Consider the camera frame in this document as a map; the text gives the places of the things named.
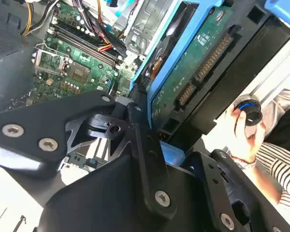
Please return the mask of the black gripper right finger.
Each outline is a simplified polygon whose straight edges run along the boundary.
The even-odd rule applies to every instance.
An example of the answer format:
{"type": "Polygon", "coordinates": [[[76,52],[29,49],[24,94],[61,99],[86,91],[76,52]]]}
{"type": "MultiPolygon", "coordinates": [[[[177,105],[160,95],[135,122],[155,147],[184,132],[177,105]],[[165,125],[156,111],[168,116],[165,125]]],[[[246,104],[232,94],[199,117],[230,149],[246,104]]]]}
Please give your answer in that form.
{"type": "Polygon", "coordinates": [[[246,231],[232,207],[242,203],[250,231],[290,232],[290,225],[224,151],[216,149],[210,155],[192,152],[186,158],[186,166],[193,169],[202,184],[215,231],[246,231]]]}

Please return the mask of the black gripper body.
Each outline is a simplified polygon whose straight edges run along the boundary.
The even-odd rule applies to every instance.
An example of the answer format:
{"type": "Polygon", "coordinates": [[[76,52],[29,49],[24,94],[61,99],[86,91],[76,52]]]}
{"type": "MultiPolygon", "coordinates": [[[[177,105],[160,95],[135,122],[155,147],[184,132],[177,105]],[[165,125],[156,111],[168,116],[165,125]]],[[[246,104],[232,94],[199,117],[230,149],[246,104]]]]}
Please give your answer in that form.
{"type": "Polygon", "coordinates": [[[189,160],[196,174],[168,166],[171,201],[177,211],[170,219],[146,212],[138,202],[131,158],[107,164],[59,190],[47,202],[40,232],[217,232],[219,223],[208,207],[202,182],[201,154],[189,160]]]}

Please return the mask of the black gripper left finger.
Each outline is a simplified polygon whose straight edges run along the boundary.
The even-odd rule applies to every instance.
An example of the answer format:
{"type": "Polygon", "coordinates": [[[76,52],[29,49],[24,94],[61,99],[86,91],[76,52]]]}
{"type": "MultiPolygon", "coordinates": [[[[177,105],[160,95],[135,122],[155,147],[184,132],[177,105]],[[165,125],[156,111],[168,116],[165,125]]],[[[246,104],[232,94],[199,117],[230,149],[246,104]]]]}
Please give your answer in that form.
{"type": "Polygon", "coordinates": [[[68,153],[94,138],[106,138],[111,141],[109,161],[132,157],[141,211],[171,220],[176,203],[146,103],[146,92],[134,86],[122,100],[95,90],[0,112],[0,167],[52,177],[68,153]]]}

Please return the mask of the person's bare hand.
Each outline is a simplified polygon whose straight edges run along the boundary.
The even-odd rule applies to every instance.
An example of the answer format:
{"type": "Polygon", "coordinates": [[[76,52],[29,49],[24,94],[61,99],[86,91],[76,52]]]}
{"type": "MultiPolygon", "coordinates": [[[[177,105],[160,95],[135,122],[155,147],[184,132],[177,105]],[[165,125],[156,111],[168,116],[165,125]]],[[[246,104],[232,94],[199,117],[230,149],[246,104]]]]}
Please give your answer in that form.
{"type": "Polygon", "coordinates": [[[227,147],[232,157],[246,164],[255,162],[256,154],[265,138],[266,127],[263,122],[256,125],[256,130],[251,136],[246,136],[246,113],[235,109],[232,104],[225,114],[225,134],[227,147]]]}

